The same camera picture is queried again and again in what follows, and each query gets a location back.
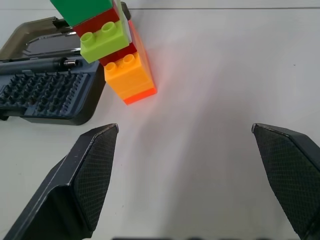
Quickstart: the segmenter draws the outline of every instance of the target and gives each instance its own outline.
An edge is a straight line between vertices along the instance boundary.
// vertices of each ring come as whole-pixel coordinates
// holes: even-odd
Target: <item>stacked lego bricks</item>
[[[80,37],[81,55],[104,67],[105,81],[128,105],[157,90],[147,53],[120,0],[51,0]]]

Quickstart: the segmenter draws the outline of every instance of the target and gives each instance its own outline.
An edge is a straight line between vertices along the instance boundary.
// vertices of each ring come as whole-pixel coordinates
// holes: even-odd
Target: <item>green lego brick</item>
[[[50,0],[71,26],[95,17],[113,7],[112,0]]]
[[[117,0],[117,7],[121,13],[121,3]],[[92,63],[109,54],[129,46],[129,38],[125,29],[124,15],[120,14],[117,22],[107,22],[99,31],[87,32],[80,38],[81,55]]]

